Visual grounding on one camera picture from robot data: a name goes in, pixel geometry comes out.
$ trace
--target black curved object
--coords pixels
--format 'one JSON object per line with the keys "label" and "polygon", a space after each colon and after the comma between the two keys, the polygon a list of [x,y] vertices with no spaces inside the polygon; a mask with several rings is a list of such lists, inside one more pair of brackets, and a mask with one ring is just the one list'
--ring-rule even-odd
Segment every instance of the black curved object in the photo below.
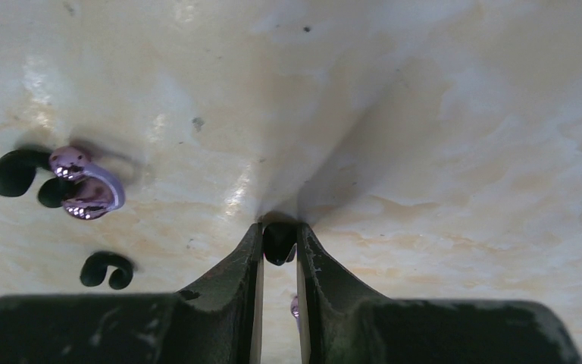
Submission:
{"label": "black curved object", "polygon": [[303,363],[582,364],[559,318],[514,300],[392,300],[297,227]]}
{"label": "black curved object", "polygon": [[296,224],[273,222],[264,228],[262,249],[269,263],[282,265],[293,261],[296,255]]}
{"label": "black curved object", "polygon": [[130,260],[113,252],[93,253],[83,263],[79,279],[86,287],[96,287],[103,283],[108,272],[108,266],[115,267],[108,285],[113,290],[123,290],[133,280],[133,263]]}
{"label": "black curved object", "polygon": [[[50,152],[38,149],[17,149],[0,158],[0,196],[19,197],[32,186],[37,168],[50,171]],[[74,182],[52,178],[37,195],[45,207],[61,207],[61,200],[75,187]]]}
{"label": "black curved object", "polygon": [[260,363],[263,274],[253,224],[179,292],[1,297],[0,363]]}
{"label": "black curved object", "polygon": [[28,191],[36,169],[50,171],[49,152],[32,149],[18,149],[0,158],[0,195],[19,197]]}

